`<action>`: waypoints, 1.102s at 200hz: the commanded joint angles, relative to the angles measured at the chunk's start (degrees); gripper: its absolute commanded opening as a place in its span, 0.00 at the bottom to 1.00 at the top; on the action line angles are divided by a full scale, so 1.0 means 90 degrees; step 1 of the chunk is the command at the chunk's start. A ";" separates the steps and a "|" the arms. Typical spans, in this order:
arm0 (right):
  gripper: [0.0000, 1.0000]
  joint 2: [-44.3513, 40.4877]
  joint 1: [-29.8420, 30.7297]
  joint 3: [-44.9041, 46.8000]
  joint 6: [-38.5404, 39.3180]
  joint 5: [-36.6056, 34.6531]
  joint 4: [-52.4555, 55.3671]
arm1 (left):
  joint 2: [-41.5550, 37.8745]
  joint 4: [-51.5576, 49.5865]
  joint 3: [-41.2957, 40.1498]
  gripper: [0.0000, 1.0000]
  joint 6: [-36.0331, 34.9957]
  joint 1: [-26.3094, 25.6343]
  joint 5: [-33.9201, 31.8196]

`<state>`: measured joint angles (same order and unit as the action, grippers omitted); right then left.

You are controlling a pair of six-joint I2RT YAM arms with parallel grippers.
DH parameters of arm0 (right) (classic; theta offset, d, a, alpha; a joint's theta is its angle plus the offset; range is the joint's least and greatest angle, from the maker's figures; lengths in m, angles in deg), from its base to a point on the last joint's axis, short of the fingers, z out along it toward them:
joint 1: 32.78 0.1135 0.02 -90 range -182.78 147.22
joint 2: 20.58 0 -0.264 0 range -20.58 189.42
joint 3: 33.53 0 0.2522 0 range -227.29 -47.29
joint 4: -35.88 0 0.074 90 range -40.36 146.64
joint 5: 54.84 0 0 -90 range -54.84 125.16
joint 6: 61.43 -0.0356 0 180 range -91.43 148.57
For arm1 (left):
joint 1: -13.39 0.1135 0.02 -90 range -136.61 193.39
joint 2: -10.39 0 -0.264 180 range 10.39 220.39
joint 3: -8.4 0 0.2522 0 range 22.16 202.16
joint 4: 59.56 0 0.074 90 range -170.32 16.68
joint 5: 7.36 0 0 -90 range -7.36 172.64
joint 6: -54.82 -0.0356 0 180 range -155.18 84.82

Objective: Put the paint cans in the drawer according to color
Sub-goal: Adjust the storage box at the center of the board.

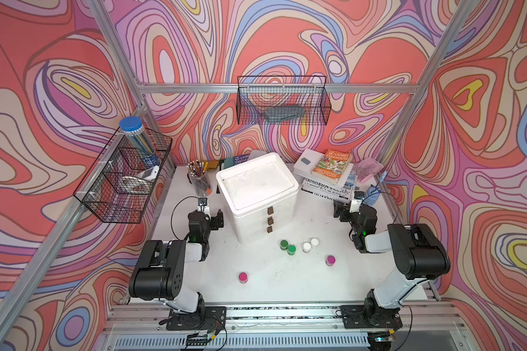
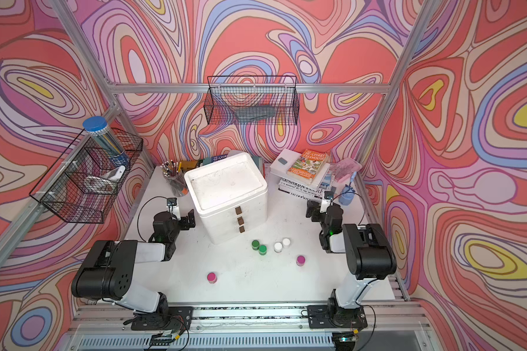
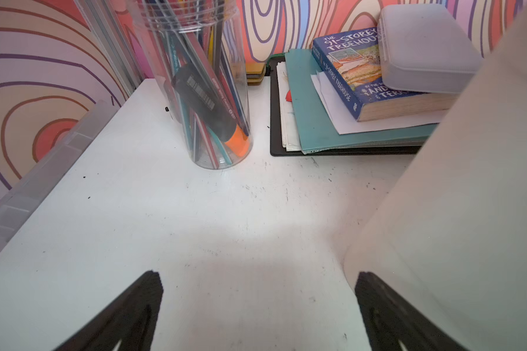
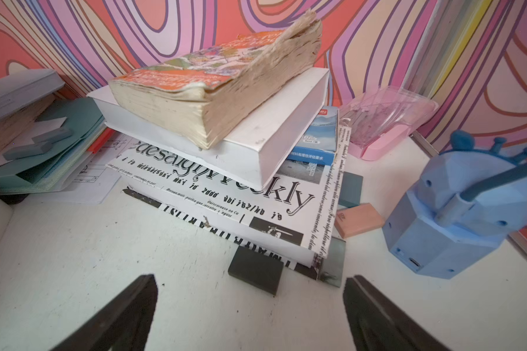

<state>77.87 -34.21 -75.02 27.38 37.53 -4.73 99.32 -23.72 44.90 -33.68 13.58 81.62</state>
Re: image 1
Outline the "white drawer cabinet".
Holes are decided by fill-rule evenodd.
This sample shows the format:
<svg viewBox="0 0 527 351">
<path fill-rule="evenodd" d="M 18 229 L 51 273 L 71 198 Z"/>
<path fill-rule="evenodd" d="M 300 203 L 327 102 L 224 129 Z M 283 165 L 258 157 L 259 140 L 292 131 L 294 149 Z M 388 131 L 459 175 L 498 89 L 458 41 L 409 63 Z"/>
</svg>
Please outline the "white drawer cabinet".
<svg viewBox="0 0 527 351">
<path fill-rule="evenodd" d="M 279 154 L 218 171 L 216 180 L 240 244 L 257 241 L 293 221 L 300 184 Z"/>
</svg>

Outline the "magenta paint can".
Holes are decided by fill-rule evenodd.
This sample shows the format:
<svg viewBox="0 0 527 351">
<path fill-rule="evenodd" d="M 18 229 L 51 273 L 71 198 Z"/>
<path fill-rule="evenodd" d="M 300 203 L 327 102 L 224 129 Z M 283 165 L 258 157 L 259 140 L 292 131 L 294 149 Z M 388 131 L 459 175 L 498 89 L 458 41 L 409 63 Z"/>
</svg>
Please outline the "magenta paint can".
<svg viewBox="0 0 527 351">
<path fill-rule="evenodd" d="M 245 272 L 241 272 L 238 278 L 241 284 L 245 284 L 248 281 L 248 275 Z"/>
<path fill-rule="evenodd" d="M 332 256 L 332 255 L 328 255 L 328 256 L 326 257 L 326 264 L 327 264 L 328 266 L 334 266 L 335 263 L 336 263 L 336 259 L 335 259 L 334 256 Z"/>
</svg>

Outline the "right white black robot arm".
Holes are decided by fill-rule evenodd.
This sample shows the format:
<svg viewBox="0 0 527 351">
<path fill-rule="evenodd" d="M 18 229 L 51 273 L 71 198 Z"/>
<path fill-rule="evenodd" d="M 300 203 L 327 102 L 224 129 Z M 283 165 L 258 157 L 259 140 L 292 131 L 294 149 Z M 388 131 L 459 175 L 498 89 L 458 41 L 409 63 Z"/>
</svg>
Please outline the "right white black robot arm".
<svg viewBox="0 0 527 351">
<path fill-rule="evenodd" d="M 395 269 L 376 289 L 371 289 L 358 313 L 370 326 L 394 320 L 417 285 L 434 280 L 451 269 L 447 251 L 427 225 L 391 224 L 376 231 L 377 211 L 371 206 L 335 201 L 333 216 L 351 225 L 348 237 L 362 254 L 390 252 Z"/>
</svg>

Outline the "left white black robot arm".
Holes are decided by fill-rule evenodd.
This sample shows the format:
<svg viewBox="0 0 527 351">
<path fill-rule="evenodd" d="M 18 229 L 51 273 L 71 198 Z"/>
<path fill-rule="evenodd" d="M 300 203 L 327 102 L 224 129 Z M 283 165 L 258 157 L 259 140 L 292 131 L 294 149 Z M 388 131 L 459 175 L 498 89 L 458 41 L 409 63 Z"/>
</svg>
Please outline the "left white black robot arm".
<svg viewBox="0 0 527 351">
<path fill-rule="evenodd" d="M 202 294 L 185 285 L 184 267 L 207 259 L 210 234 L 224 227 L 224 216 L 221 210 L 215 216 L 196 210 L 187 218 L 189 233 L 184 239 L 144 244 L 130 277 L 130 297 L 158 301 L 182 314 L 204 312 Z"/>
</svg>

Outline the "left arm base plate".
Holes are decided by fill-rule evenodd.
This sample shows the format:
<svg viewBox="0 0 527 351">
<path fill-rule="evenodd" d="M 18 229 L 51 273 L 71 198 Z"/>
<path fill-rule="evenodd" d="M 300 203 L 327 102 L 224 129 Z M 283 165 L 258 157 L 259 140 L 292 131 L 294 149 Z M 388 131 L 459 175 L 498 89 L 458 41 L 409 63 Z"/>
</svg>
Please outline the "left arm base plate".
<svg viewBox="0 0 527 351">
<path fill-rule="evenodd" d="M 217 331 L 225 327 L 227 308 L 206 307 L 203 313 L 172 312 L 165 320 L 167 331 Z"/>
</svg>

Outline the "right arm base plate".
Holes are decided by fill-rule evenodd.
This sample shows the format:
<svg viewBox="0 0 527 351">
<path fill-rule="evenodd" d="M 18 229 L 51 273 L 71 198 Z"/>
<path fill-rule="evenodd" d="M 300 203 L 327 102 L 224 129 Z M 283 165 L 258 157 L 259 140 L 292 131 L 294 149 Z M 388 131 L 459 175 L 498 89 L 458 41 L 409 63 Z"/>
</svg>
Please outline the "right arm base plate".
<svg viewBox="0 0 527 351">
<path fill-rule="evenodd" d="M 380 328 L 396 331 L 403 327 L 399 309 L 360 304 L 342 305 L 340 311 L 345 329 Z"/>
</svg>

